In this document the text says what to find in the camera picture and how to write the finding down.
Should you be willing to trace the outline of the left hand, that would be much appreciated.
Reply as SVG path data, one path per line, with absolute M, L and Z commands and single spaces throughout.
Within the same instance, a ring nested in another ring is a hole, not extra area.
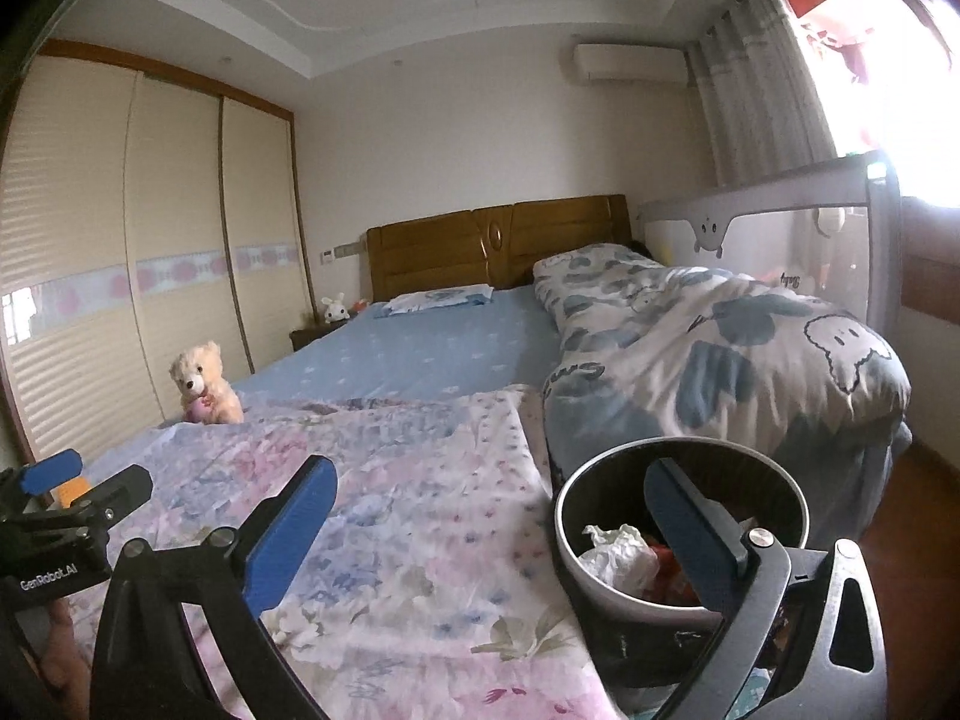
M 46 606 L 50 629 L 39 670 L 53 700 L 68 718 L 89 718 L 91 667 L 78 649 L 70 608 L 63 599 Z

